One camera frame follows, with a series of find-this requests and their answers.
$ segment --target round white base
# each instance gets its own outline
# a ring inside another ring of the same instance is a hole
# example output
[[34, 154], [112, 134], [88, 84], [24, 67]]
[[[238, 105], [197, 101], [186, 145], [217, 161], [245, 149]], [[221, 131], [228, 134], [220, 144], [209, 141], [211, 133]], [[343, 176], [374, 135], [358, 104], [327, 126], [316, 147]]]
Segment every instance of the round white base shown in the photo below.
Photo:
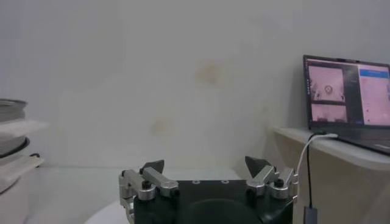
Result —
[[116, 201], [101, 209], [88, 219], [85, 224], [129, 224], [124, 208]]

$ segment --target screen display window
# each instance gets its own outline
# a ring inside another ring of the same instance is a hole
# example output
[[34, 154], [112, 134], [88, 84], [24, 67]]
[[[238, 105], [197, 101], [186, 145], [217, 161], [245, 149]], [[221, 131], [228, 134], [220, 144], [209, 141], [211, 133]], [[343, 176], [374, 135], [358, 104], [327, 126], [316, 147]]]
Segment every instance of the screen display window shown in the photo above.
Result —
[[390, 125], [388, 67], [307, 59], [313, 122]]

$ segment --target white wall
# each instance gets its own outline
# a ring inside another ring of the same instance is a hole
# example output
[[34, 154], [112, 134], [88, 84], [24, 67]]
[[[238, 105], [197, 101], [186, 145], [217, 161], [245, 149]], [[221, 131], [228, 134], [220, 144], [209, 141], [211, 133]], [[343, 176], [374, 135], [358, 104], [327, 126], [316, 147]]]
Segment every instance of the white wall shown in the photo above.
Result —
[[[3, 0], [0, 96], [28, 101], [29, 117], [51, 123], [29, 148], [46, 166], [164, 158], [169, 167], [244, 175], [244, 155], [294, 164], [269, 128], [305, 125], [302, 54], [389, 63], [389, 7], [388, 0]], [[322, 223], [390, 222], [388, 173], [323, 154], [313, 160]], [[361, 177], [374, 184], [345, 188]], [[332, 215], [345, 208], [343, 219]]]

